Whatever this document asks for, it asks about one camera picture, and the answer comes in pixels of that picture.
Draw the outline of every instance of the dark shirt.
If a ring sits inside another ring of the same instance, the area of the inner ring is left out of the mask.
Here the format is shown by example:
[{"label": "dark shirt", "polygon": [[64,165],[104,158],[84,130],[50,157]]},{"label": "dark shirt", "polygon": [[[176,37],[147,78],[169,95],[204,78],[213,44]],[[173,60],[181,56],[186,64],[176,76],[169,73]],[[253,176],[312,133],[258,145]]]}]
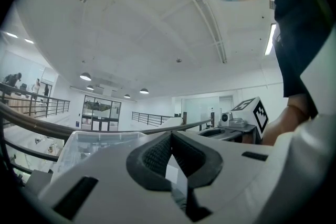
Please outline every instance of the dark shirt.
[{"label": "dark shirt", "polygon": [[49,95],[49,88],[45,88],[45,89],[44,89],[44,95],[45,95],[45,96],[48,96],[48,95]]},{"label": "dark shirt", "polygon": [[18,80],[18,79],[17,79],[16,75],[12,75],[12,74],[10,74],[10,75],[8,75],[8,76],[6,77],[6,82],[5,82],[5,84],[8,85],[8,86],[14,87],[15,84],[16,84],[16,82],[17,82],[17,80]]},{"label": "dark shirt", "polygon": [[327,39],[334,22],[332,12],[326,0],[275,0],[275,4],[280,38],[274,35],[273,44],[284,81],[283,96],[307,94],[314,117],[317,111],[300,75]]}]

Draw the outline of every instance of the person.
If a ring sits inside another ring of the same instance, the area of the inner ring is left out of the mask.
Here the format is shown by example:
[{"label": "person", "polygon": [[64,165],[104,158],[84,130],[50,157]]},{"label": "person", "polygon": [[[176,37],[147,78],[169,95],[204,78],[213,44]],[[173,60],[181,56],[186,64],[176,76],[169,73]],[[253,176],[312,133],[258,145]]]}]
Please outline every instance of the person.
[{"label": "person", "polygon": [[[40,89],[40,79],[36,79],[35,84],[33,84],[31,88],[32,88],[31,90],[32,90],[33,93],[38,94],[38,91]],[[34,106],[34,112],[36,114],[36,112],[37,112],[36,111],[36,99],[37,99],[37,96],[34,95],[33,99],[35,100],[33,106]]]},{"label": "person", "polygon": [[48,88],[48,84],[46,84],[45,88],[44,88],[44,96],[49,96],[49,88]]},{"label": "person", "polygon": [[317,115],[300,75],[323,46],[335,22],[334,0],[274,1],[277,26],[273,44],[284,81],[283,96],[288,97],[288,103],[279,118],[267,125],[264,145],[274,145],[280,134],[294,131]]},{"label": "person", "polygon": [[17,81],[21,81],[21,73],[18,74],[9,74],[8,76],[5,77],[4,79],[4,84],[15,87]]},{"label": "person", "polygon": [[38,91],[40,89],[40,79],[36,79],[35,84],[33,84],[31,88],[33,93],[38,94]]}]

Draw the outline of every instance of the human arm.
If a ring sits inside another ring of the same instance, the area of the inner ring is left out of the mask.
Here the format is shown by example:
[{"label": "human arm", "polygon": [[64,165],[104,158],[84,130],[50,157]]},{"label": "human arm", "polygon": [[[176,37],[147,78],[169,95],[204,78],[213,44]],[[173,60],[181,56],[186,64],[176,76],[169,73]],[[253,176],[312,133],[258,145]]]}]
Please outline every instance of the human arm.
[{"label": "human arm", "polygon": [[266,126],[263,145],[273,146],[280,134],[292,132],[309,118],[308,100],[305,94],[296,94],[288,98],[286,108],[280,116]]}]

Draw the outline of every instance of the black rectangle slot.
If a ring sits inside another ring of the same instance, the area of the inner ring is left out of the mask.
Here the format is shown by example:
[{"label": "black rectangle slot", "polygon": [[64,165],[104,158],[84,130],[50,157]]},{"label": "black rectangle slot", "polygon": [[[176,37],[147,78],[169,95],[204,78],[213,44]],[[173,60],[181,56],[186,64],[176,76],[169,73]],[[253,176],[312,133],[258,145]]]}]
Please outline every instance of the black rectangle slot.
[{"label": "black rectangle slot", "polygon": [[260,153],[254,153],[254,152],[250,152],[250,151],[246,151],[246,152],[242,153],[242,156],[248,157],[248,158],[251,158],[251,159],[257,159],[257,160],[263,161],[263,162],[266,161],[267,157],[268,157],[268,155],[260,154]]},{"label": "black rectangle slot", "polygon": [[98,180],[93,177],[83,177],[54,207],[54,211],[72,220],[97,182]]}]

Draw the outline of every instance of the glass partition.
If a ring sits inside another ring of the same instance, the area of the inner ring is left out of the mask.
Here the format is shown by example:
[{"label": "glass partition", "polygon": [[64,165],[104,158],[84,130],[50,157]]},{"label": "glass partition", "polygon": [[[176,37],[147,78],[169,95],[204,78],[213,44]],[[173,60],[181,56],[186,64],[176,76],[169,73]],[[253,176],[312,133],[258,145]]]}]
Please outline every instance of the glass partition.
[{"label": "glass partition", "polygon": [[81,129],[96,131],[117,131],[120,102],[85,96]]},{"label": "glass partition", "polygon": [[93,103],[92,116],[99,118],[110,118],[112,101],[95,98]]},{"label": "glass partition", "polygon": [[[211,118],[211,112],[214,112],[216,125],[219,119],[219,97],[185,99],[184,111],[188,113],[188,123],[208,120]],[[191,130],[198,131],[199,129],[194,127]]]},{"label": "glass partition", "polygon": [[93,104],[95,103],[95,98],[91,96],[85,96],[84,106],[83,106],[83,115],[92,116]]},{"label": "glass partition", "polygon": [[111,108],[111,118],[112,119],[119,118],[120,105],[121,103],[119,102],[112,102],[112,108]]}]

